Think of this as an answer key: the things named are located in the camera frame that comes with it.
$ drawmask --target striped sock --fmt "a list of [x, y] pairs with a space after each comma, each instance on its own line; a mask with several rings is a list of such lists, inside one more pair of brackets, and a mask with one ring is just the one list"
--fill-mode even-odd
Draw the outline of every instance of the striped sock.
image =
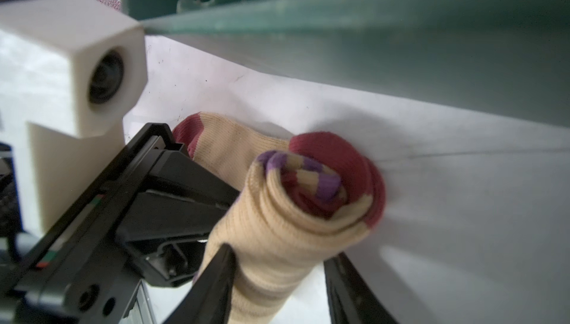
[[232, 246], [230, 323], [268, 323], [316, 264], [365, 238], [381, 218], [379, 172], [337, 135], [287, 142], [210, 113], [190, 116], [174, 134], [197, 163], [242, 190], [210, 233], [199, 271], [222, 244]]

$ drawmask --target sock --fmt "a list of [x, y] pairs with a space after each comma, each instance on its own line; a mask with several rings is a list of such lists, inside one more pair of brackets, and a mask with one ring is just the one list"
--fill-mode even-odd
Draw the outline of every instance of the sock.
[[[203, 142], [209, 127], [223, 132], [210, 132]], [[177, 126], [175, 137], [189, 145], [196, 162], [242, 185], [210, 233], [198, 272], [222, 244], [232, 246], [238, 260], [232, 324], [268, 323], [316, 264], [365, 238], [381, 218], [385, 192], [379, 172], [332, 133], [287, 142], [199, 113]]]

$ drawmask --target white table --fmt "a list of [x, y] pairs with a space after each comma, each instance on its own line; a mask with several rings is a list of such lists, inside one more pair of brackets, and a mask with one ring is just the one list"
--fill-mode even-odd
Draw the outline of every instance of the white table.
[[[127, 139], [209, 111], [283, 138], [332, 131], [374, 161], [387, 210], [347, 253], [401, 323], [570, 320], [570, 129], [261, 74], [164, 37], [146, 52]], [[151, 289], [159, 320], [188, 288]], [[273, 322], [330, 322], [324, 288], [319, 267]]]

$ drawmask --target ribbed fabric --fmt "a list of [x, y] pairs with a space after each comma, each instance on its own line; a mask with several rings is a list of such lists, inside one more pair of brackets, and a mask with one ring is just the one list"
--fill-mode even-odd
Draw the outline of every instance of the ribbed fabric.
[[365, 238], [381, 218], [379, 172], [337, 135], [287, 142], [210, 113], [192, 115], [174, 134], [196, 162], [242, 190], [212, 230], [199, 271], [222, 244], [232, 246], [230, 323], [268, 323], [317, 263]]

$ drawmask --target screw hole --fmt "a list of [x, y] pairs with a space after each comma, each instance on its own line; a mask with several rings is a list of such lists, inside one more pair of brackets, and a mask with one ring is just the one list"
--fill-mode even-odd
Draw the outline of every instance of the screw hole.
[[115, 308], [115, 298], [109, 298], [109, 300], [107, 301], [107, 303], [105, 303], [105, 306], [103, 306], [103, 316], [107, 316], [109, 315], [113, 309]]
[[97, 296], [99, 295], [99, 286], [90, 285], [85, 292], [79, 297], [79, 305], [77, 308], [81, 312], [86, 312], [95, 304]]
[[117, 51], [109, 51], [97, 64], [89, 85], [89, 102], [103, 104], [109, 101], [123, 82], [125, 66]]

